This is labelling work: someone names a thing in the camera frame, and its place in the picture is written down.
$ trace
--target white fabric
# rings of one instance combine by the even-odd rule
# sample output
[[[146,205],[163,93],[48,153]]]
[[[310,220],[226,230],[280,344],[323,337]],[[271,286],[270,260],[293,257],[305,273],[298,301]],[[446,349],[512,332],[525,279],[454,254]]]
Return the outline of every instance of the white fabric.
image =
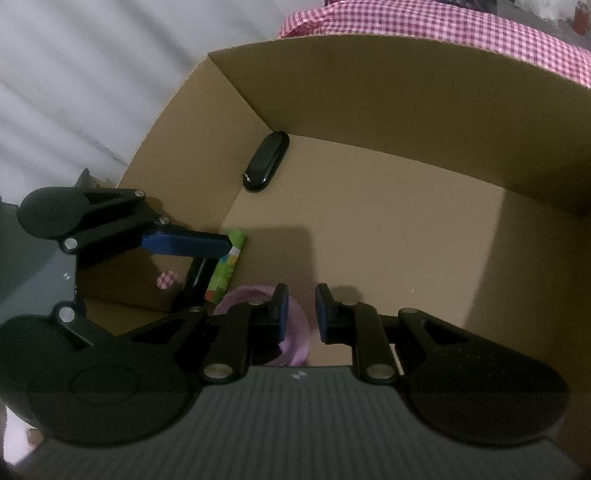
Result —
[[[116,183],[208,51],[275,38],[322,0],[3,0],[0,196]]]

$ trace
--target cardboard box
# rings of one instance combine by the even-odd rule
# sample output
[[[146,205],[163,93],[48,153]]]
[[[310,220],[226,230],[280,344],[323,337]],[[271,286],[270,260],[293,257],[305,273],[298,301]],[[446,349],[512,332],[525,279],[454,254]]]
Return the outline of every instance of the cardboard box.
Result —
[[[416,307],[549,362],[573,391],[560,443],[589,463],[590,125],[589,90],[497,54],[296,38],[211,53],[120,186],[194,229],[245,230],[233,286],[285,282],[312,321],[326,282],[338,300]],[[271,184],[244,191],[280,129],[291,145]],[[86,272],[90,316],[116,332],[152,321],[169,260],[136,252]],[[127,275],[115,289],[113,268]],[[309,361],[350,352],[316,339]]]

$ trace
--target white logo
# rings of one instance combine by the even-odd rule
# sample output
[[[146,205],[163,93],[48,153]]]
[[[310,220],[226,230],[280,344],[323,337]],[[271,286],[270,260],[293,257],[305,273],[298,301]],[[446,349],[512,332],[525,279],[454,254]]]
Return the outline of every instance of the white logo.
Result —
[[[302,378],[306,378],[308,374],[306,372],[299,370],[298,373],[292,374],[291,376],[296,380],[301,380]]]

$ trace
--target white curtain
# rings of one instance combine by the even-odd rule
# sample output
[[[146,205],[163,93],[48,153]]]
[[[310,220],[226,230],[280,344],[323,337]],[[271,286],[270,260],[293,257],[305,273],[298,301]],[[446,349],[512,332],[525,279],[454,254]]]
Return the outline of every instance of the white curtain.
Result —
[[[322,0],[0,0],[0,196],[116,183],[208,51],[275,38]]]

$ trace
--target checkered tablecloth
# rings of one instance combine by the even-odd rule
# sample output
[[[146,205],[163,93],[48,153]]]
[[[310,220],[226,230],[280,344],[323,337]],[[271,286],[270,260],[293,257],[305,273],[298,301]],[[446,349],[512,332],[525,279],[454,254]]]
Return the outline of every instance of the checkered tablecloth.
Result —
[[[287,18],[279,38],[375,34],[493,51],[591,88],[591,52],[512,20],[433,0],[343,0]]]

